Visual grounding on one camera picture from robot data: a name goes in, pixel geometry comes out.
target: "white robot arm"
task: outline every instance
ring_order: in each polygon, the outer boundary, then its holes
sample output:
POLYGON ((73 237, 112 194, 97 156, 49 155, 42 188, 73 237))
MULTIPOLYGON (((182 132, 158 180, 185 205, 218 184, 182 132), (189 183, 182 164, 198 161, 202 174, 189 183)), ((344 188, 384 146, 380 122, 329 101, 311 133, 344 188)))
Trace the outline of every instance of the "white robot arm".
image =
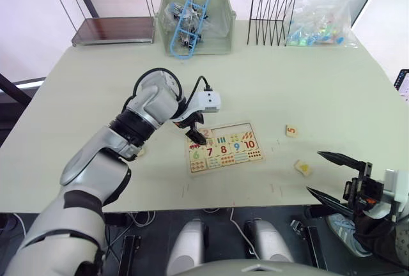
POLYGON ((102 207, 117 200, 131 177, 122 159, 135 160, 144 142, 169 119, 180 128, 190 127, 186 134, 193 141, 206 143, 196 122, 203 123, 204 112, 220 109, 220 96, 201 78, 206 91, 195 93, 195 88, 186 102, 169 70, 154 68, 141 76, 122 113, 67 163, 57 198, 37 217, 5 275, 100 272, 105 245, 102 207))

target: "black wire rack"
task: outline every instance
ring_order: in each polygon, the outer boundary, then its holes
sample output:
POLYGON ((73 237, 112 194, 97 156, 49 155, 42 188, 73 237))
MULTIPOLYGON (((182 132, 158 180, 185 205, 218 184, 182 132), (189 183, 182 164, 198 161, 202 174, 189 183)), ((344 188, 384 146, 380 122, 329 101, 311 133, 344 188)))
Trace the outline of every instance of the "black wire rack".
POLYGON ((261 32, 263 45, 266 45, 267 36, 269 36, 270 46, 273 45, 274 41, 280 45, 281 39, 285 41, 284 45, 287 46, 286 34, 288 36, 293 20, 294 4, 295 0, 251 0, 247 44, 249 44, 250 39, 251 23, 254 21, 256 45, 258 45, 261 32))

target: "metal shelf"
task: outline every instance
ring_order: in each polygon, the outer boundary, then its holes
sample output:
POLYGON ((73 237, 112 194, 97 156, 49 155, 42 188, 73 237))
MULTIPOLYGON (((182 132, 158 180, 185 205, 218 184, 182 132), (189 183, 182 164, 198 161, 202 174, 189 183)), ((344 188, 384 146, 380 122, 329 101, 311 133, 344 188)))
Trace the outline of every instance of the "metal shelf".
POLYGON ((85 19, 72 39, 73 45, 152 42, 153 17, 85 19))

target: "plastic storage bin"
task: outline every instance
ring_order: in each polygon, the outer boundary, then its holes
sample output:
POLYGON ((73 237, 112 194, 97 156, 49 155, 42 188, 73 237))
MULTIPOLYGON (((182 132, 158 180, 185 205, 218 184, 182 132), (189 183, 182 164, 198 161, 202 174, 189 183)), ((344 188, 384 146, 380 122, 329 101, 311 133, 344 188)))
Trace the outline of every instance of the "plastic storage bin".
MULTIPOLYGON (((163 26, 164 10, 172 2, 185 4, 186 0, 161 0, 158 12, 158 27, 167 55, 171 55, 169 44, 174 31, 166 31, 163 26)), ((203 3, 205 0, 194 0, 203 3)), ((197 43, 194 54, 227 54, 231 52, 236 12, 231 8, 229 0, 210 0, 207 9, 208 20, 212 26, 225 28, 227 34, 215 36, 211 32, 202 31, 202 41, 197 43)))

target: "floor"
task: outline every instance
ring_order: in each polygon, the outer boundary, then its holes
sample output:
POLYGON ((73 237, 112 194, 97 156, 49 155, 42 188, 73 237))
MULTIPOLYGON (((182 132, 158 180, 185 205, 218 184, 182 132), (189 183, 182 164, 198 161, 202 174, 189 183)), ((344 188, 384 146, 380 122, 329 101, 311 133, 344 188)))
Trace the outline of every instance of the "floor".
MULTIPOLYGON (((271 222, 282 234, 296 262, 311 265, 307 243, 290 228, 293 219, 303 220, 305 225, 316 226, 320 234, 321 246, 328 270, 347 276, 409 275, 406 271, 381 261, 373 256, 357 258, 349 253, 342 242, 330 231, 324 219, 306 220, 303 206, 279 206, 262 208, 235 208, 234 219, 240 227, 246 220, 261 217, 271 222)), ((164 275, 170 251, 182 227, 190 220, 199 218, 209 227, 209 246, 205 252, 205 262, 223 259, 245 258, 245 247, 236 227, 230 223, 230 209, 220 209, 216 213, 203 210, 158 211, 155 220, 145 228, 131 227, 125 235, 142 236, 141 248, 135 253, 132 275, 164 275)), ((33 223, 35 214, 20 215, 27 229, 33 223)), ((111 241, 123 231, 123 227, 111 227, 111 241)), ((3 276, 22 241, 20 224, 12 231, 0 233, 0 276, 3 276)), ((114 244, 114 251, 120 258, 122 239, 114 244)), ((118 263, 111 255, 105 264, 104 275, 117 275, 118 263)))

